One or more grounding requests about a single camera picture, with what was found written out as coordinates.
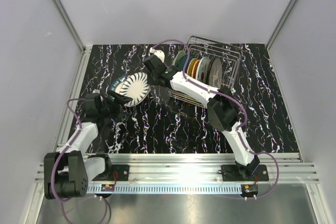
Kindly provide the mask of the white watermelon pattern plate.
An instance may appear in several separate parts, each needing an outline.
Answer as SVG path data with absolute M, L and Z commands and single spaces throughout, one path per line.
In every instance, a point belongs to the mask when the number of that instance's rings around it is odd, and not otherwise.
M 206 69 L 208 67 L 209 62 L 210 62 L 209 57 L 203 57 L 200 60 L 200 63 L 198 65 L 198 70 L 197 70 L 197 73 L 196 73 L 196 80 L 197 81 L 200 81 L 202 83 L 205 82 Z

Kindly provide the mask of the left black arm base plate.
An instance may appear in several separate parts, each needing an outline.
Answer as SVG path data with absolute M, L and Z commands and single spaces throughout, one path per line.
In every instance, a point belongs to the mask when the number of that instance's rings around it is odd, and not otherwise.
M 93 181 L 114 181 L 116 178 L 117 181 L 126 182 L 129 179 L 129 165 L 122 165 L 122 164 L 112 164 L 108 168 L 108 172 L 103 175 L 96 176 Z

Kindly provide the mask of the small circuit board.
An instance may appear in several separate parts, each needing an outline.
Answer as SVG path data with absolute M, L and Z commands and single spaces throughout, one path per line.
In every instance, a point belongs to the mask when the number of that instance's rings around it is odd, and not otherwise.
M 243 194 L 257 195 L 258 191 L 259 191 L 259 187 L 258 187 L 257 184 L 242 185 L 242 193 Z
M 115 190 L 115 185 L 110 185 L 110 184 L 102 184 L 101 185 L 101 191 L 113 192 L 114 190 Z

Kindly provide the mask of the teal square plate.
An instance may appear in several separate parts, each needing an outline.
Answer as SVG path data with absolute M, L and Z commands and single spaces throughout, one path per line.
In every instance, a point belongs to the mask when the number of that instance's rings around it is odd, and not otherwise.
M 178 61 L 178 64 L 177 64 L 177 67 L 180 69 L 180 70 L 183 70 L 185 73 L 187 73 L 187 69 L 188 69 L 188 66 L 191 62 L 191 60 L 193 59 L 193 56 L 190 55 L 189 58 L 187 59 L 187 55 L 184 55 L 179 61 Z

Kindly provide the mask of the white blue striped plate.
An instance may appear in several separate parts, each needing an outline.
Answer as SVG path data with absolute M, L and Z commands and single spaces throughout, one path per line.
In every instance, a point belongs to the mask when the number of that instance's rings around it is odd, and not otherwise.
M 124 106 L 133 107 L 143 102 L 149 94 L 148 75 L 144 72 L 134 73 L 123 82 L 119 94 L 132 100 Z

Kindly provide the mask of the left small circuit board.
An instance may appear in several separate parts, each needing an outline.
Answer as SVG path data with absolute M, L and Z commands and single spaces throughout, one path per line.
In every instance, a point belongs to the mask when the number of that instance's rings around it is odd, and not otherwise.
M 101 191 L 113 192 L 114 190 L 115 190 L 115 185 L 110 185 L 110 184 L 102 184 L 101 185 Z

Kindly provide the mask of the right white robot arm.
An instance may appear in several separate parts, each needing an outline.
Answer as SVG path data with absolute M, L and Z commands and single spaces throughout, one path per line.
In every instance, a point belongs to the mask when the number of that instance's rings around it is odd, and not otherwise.
M 167 67 L 162 60 L 151 54 L 144 62 L 148 71 L 148 83 L 181 92 L 207 110 L 210 125 L 222 132 L 227 139 L 235 158 L 235 172 L 243 180 L 251 180 L 257 174 L 260 160 L 249 146 L 239 119 L 239 111 L 247 116 L 242 105 L 232 98 L 228 89 L 218 89 L 188 77 L 177 67 Z

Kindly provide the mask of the white green rimmed lettered plate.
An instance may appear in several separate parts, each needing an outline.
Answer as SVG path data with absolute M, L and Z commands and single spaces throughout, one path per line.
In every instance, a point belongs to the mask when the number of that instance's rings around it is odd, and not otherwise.
M 119 78 L 117 78 L 116 80 L 114 80 L 111 85 L 109 86 L 109 90 L 115 92 L 115 93 L 120 93 L 120 90 L 124 84 L 124 82 L 126 81 L 126 79 L 128 78 L 128 75 L 123 75 Z

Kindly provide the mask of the left aluminium frame post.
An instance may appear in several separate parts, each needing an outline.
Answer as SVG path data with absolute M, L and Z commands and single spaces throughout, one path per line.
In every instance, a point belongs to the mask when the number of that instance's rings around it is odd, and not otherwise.
M 63 23 L 67 27 L 68 31 L 70 32 L 75 44 L 77 45 L 78 49 L 80 50 L 81 54 L 83 55 L 86 52 L 86 45 L 83 43 L 82 39 L 79 36 L 73 22 L 71 21 L 63 3 L 61 0 L 52 0 L 57 12 L 59 13 Z

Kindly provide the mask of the mint green flower plate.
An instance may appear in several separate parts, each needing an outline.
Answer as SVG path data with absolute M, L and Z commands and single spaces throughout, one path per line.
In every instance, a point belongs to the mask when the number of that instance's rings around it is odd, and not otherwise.
M 186 52 L 185 52 L 184 50 L 179 51 L 179 52 L 177 53 L 175 59 L 173 60 L 173 65 L 174 65 L 175 67 L 177 67 L 178 64 L 179 64 L 178 62 L 179 62 L 180 59 L 181 59 L 182 57 L 184 57 L 185 55 L 186 55 Z

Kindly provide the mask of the aluminium frame post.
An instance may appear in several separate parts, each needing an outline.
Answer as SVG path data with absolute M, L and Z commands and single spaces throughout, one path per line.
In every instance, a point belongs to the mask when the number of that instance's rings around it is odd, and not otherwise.
M 290 14 L 292 13 L 294 7 L 299 2 L 299 0 L 289 0 L 285 10 L 283 11 L 280 19 L 278 20 L 275 29 L 273 30 L 269 40 L 266 43 L 266 49 L 269 51 L 274 44 L 275 40 L 279 36 L 281 30 L 283 29 L 287 19 L 289 18 Z
M 86 52 L 86 45 L 83 43 L 82 39 L 79 36 L 73 22 L 71 21 L 63 3 L 61 0 L 52 0 L 57 12 L 59 13 L 63 23 L 67 27 L 68 31 L 70 32 L 75 44 L 77 45 L 78 49 L 80 50 L 81 54 L 83 55 Z

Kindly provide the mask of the orange woven basket plate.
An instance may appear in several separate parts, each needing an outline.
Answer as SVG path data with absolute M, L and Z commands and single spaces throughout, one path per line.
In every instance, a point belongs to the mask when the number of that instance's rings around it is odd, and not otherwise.
M 200 62 L 200 60 L 196 60 L 195 63 L 194 63 L 194 66 L 193 66 L 193 69 L 192 69 L 192 75 L 191 75 L 191 77 L 193 79 L 196 79 L 196 73 L 197 73 L 197 70 L 198 70 L 199 62 Z

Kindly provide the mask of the grey reindeer pattern plate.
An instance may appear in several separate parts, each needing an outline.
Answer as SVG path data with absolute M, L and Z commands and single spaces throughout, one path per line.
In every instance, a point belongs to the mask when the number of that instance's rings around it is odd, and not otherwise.
M 213 58 L 208 73 L 208 84 L 212 87 L 220 88 L 222 76 L 223 76 L 222 62 L 219 58 Z

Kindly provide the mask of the yellow woven pattern plate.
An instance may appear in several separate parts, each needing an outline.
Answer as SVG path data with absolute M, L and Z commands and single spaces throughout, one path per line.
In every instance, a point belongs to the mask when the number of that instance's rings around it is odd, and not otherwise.
M 197 59 L 195 59 L 195 58 L 193 58 L 190 62 L 189 62 L 189 64 L 188 64 L 188 68 L 187 68 L 187 75 L 188 76 L 192 76 L 192 71 L 193 71 L 193 67 L 194 67 L 194 65 L 195 65 L 195 63 L 197 62 Z

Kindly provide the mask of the dark blue glazed plate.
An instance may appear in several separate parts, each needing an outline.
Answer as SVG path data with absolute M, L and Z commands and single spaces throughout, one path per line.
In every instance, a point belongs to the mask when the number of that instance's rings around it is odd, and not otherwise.
M 210 70 L 211 70 L 211 67 L 212 67 L 212 64 L 213 64 L 214 60 L 215 60 L 215 58 L 210 59 L 210 62 L 209 62 L 208 67 L 206 69 L 206 75 L 205 75 L 205 84 L 206 85 L 208 85 L 208 83 L 209 83 Z

